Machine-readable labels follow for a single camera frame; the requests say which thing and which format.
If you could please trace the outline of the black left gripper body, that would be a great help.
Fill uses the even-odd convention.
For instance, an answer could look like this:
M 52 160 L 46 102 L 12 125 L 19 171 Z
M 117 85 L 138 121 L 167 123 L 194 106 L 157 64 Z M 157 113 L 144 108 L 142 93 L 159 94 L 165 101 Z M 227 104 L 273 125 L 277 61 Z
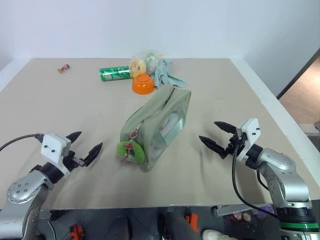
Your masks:
M 71 173 L 77 167 L 87 167 L 88 164 L 82 158 L 75 157 L 75 152 L 70 150 L 66 156 L 63 157 L 62 163 Z

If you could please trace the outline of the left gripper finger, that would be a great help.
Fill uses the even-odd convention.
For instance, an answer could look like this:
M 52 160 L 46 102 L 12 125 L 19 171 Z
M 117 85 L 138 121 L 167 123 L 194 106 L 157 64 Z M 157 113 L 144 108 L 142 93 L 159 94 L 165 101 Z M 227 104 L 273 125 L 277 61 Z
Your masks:
M 99 143 L 96 146 L 94 146 L 88 153 L 88 156 L 83 159 L 84 166 L 88 167 L 99 155 L 101 149 L 102 149 L 103 143 Z
M 74 143 L 81 134 L 81 131 L 76 131 L 67 135 L 66 138 L 70 140 L 71 143 Z

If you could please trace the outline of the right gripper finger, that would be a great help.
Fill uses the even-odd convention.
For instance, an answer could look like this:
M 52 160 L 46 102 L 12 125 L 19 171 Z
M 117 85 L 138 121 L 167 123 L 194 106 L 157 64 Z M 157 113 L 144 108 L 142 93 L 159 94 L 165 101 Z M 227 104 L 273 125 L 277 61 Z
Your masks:
M 227 155 L 225 152 L 225 149 L 221 146 L 219 146 L 215 141 L 213 141 L 212 139 L 205 137 L 205 136 L 198 136 L 199 139 L 201 140 L 201 142 L 210 150 L 214 151 L 215 153 L 217 153 L 221 159 L 224 159 Z
M 233 135 L 236 133 L 236 127 L 227 122 L 215 121 L 214 124 L 226 133 L 230 133 Z

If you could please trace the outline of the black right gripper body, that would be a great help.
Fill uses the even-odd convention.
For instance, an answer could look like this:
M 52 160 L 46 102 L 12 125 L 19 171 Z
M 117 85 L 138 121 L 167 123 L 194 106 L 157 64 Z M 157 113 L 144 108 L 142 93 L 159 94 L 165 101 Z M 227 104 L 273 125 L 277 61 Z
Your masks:
M 221 158 L 225 159 L 228 155 L 233 156 L 237 146 L 238 146 L 238 151 L 237 151 L 236 156 L 238 156 L 239 153 L 243 150 L 246 141 L 247 141 L 247 134 L 246 133 L 242 133 L 240 136 L 238 136 L 237 133 L 234 134 L 229 139 L 229 144 L 228 144 L 227 148 L 224 150 L 224 153 L 221 155 Z

